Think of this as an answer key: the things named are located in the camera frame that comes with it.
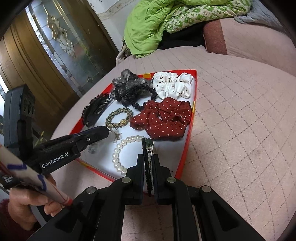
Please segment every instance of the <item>pink fabric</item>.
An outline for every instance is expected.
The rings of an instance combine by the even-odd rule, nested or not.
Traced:
[[[296,48],[284,33],[233,18],[220,20],[228,55],[269,64],[296,76]]]

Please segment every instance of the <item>white polka dot scrunchie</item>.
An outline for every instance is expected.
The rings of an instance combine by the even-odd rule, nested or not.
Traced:
[[[192,80],[193,76],[190,74],[182,73],[178,77],[176,73],[171,72],[158,72],[152,78],[153,88],[161,99],[167,97],[177,99],[180,95],[189,98]]]

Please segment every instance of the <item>human hand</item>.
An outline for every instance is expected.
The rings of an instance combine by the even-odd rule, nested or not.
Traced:
[[[56,185],[51,175],[47,179]],[[51,214],[52,217],[62,210],[62,206],[59,203],[54,202],[39,192],[29,189],[12,188],[9,193],[8,213],[24,230],[31,230],[37,222],[29,205],[44,205],[44,212]]]

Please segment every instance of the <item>pearl bracelet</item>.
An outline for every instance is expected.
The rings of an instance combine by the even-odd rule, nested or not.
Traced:
[[[127,168],[122,166],[121,163],[119,162],[120,150],[128,143],[135,142],[135,141],[140,142],[142,138],[145,138],[145,137],[139,136],[139,135],[127,137],[126,139],[121,140],[121,142],[116,145],[116,148],[114,149],[114,153],[112,154],[112,163],[114,164],[115,169],[121,173],[121,175],[123,176],[126,175]]]

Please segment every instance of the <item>tray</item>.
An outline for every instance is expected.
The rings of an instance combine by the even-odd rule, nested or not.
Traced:
[[[176,178],[180,178],[182,175],[183,167],[186,161],[187,151],[190,142],[190,136],[193,126],[194,120],[194,110],[195,110],[195,100],[196,100],[196,90],[197,90],[197,72],[196,70],[170,70],[169,72],[176,73],[178,76],[182,73],[191,74],[195,81],[192,81],[192,93],[193,95],[188,98],[178,98],[178,101],[184,100],[189,101],[192,107],[192,115],[191,115],[191,122],[187,126],[184,137],[178,141],[155,141],[155,153],[159,155],[160,164],[162,166],[166,166],[171,170],[172,176]],[[142,74],[138,75],[139,77],[144,77],[148,80],[151,80],[155,73],[149,74]],[[107,86],[107,88],[102,93],[110,93],[112,89],[112,84]],[[144,97],[139,100],[139,104],[142,104],[144,101],[148,101],[150,96]],[[156,102],[161,102],[162,100],[158,97]],[[113,101],[108,108],[104,111],[101,117],[98,119],[95,126],[102,126],[105,123],[106,117],[109,115],[111,111],[115,109],[122,108],[122,105],[117,101]],[[133,109],[134,115],[139,114],[138,110]],[[118,122],[122,118],[125,118],[126,114],[122,113],[118,116],[115,116],[113,122]],[[82,118],[77,122],[74,128],[71,131],[71,134],[79,133],[82,130],[85,130],[86,127],[82,123]],[[129,124],[125,127],[119,128],[119,131],[122,133],[122,138],[126,138],[127,136],[131,135],[141,135],[149,138],[148,134],[145,130],[138,131],[132,129]],[[86,148],[83,152],[81,152],[80,158],[76,159],[79,163],[90,169],[91,171],[95,172],[96,174],[110,180],[114,181],[118,178],[123,177],[120,173],[116,171],[113,167],[111,155],[113,153],[113,149],[116,147],[116,144],[112,142],[111,139],[104,139],[98,142],[99,150],[96,154],[90,154],[88,152],[88,148]],[[137,155],[142,153],[141,142],[134,142],[127,144],[119,154],[119,159],[121,164],[125,168],[129,168],[131,166],[136,165],[137,162]]]

